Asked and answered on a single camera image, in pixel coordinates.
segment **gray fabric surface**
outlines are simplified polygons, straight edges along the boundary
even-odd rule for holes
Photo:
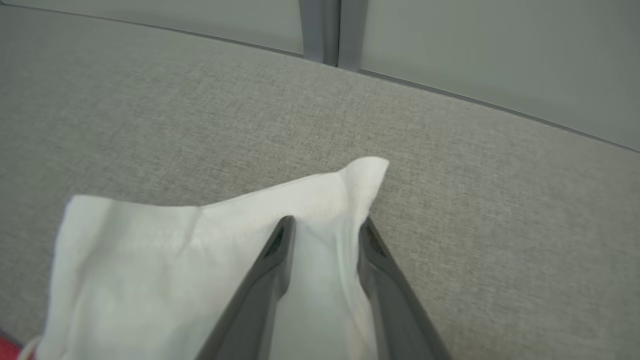
[[[0,6],[0,327],[41,333],[74,193],[204,205],[364,155],[372,217],[454,359],[640,353],[640,155],[181,33]]]

